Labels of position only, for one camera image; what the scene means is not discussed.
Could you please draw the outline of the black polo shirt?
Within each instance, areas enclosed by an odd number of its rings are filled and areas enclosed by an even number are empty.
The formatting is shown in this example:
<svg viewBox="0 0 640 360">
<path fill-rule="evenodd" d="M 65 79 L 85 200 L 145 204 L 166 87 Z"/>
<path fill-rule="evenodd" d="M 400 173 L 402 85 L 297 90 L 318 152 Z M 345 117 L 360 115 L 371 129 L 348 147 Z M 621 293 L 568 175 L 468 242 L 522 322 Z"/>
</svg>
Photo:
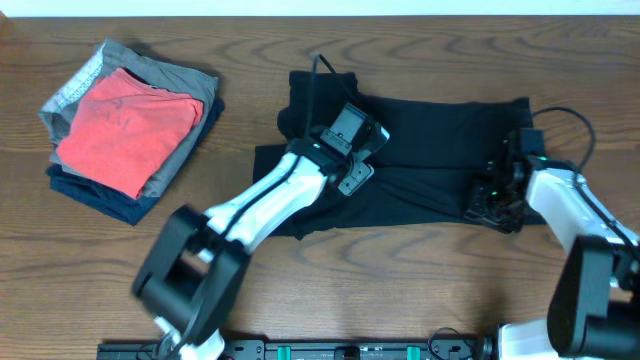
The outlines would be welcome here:
<svg viewBox="0 0 640 360">
<path fill-rule="evenodd" d="M 333 228 L 461 223 L 472 181 L 499 157 L 511 132 L 533 124 L 527 97 L 462 104 L 383 98 L 360 93 L 352 73 L 316 76 L 315 95 L 309 97 L 310 78 L 302 71 L 289 75 L 289 104 L 277 117 L 286 139 L 302 135 L 308 102 L 314 104 L 314 124 L 330 125 L 352 97 L 390 138 L 369 157 L 374 174 L 360 189 L 351 196 L 326 190 L 274 230 L 276 236 L 302 239 Z"/>
</svg>

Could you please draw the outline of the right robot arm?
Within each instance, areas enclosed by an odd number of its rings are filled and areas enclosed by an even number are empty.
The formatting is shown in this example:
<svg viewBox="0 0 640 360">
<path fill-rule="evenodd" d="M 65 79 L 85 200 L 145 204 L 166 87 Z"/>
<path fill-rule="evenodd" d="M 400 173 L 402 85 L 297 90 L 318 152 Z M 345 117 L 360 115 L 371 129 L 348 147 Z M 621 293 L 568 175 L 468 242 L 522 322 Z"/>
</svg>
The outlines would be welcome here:
<svg viewBox="0 0 640 360">
<path fill-rule="evenodd" d="M 467 218 L 508 234 L 540 216 L 567 254 L 547 314 L 502 325 L 475 359 L 636 359 L 639 237 L 590 191 L 579 168 L 539 154 L 487 163 Z"/>
</svg>

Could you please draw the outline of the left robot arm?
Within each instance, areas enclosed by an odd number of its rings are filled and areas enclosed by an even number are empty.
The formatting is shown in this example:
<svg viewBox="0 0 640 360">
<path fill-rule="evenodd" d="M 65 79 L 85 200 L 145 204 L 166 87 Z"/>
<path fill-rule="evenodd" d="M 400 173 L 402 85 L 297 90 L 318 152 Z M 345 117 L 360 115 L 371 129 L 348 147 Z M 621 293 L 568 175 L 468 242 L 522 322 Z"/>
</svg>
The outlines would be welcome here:
<svg viewBox="0 0 640 360">
<path fill-rule="evenodd" d="M 253 252 L 285 220 L 313 204 L 334 179 L 353 194 L 373 169 L 365 160 L 390 138 L 368 128 L 358 149 L 341 157 L 342 132 L 293 140 L 276 167 L 237 197 L 198 213 L 188 206 L 167 220 L 143 262 L 132 293 L 164 335 L 144 359 L 216 359 Z"/>
</svg>

